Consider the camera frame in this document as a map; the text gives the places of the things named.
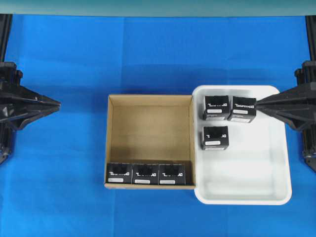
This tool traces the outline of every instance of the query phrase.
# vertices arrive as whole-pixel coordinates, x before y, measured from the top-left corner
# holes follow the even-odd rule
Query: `white tray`
[[[272,86],[202,85],[193,92],[197,198],[205,204],[282,205],[292,195],[284,123],[257,112],[251,123],[205,121],[204,95],[257,98],[279,91]],[[203,126],[228,126],[225,151],[203,151]]]

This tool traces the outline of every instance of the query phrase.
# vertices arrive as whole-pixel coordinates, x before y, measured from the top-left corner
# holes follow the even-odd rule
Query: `metal frame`
[[[12,14],[0,14],[0,62],[4,62],[11,24]]]

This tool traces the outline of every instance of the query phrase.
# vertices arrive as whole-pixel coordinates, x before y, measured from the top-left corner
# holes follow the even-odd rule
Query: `cardboard box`
[[[133,184],[158,185],[158,164],[133,164]]]
[[[203,150],[225,150],[229,146],[228,127],[203,127],[201,139]]]
[[[245,98],[233,96],[232,113],[229,116],[229,121],[249,123],[257,115],[256,98]]]
[[[108,183],[107,188],[194,189],[191,95],[110,95],[106,163],[184,164],[186,185]]]
[[[185,185],[186,172],[184,164],[160,164],[159,184]]]
[[[204,120],[226,120],[231,114],[228,95],[204,96],[203,101]]]
[[[133,165],[127,163],[108,163],[107,176],[107,181],[109,183],[131,184]]]

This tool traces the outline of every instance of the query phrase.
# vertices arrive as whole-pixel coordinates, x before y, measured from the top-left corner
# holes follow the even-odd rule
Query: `blue backdrop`
[[[293,195],[283,206],[103,186],[108,94],[191,94],[202,84],[286,90],[309,59],[304,17],[15,15],[6,59],[23,71],[22,85],[62,108],[20,131],[0,166],[0,236],[316,236],[316,174],[288,127]]]

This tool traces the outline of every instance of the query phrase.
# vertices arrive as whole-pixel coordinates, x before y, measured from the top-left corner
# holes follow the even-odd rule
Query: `small black box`
[[[228,95],[204,96],[203,119],[226,120],[231,113]]]
[[[108,163],[107,181],[108,183],[132,183],[132,164],[128,163]]]
[[[233,96],[232,113],[229,116],[229,121],[235,122],[251,122],[257,114],[256,98],[244,98]]]
[[[229,146],[228,127],[203,127],[203,150],[225,150]]]
[[[134,164],[133,184],[158,184],[158,164]]]
[[[186,172],[184,164],[160,164],[159,184],[162,185],[185,185]]]

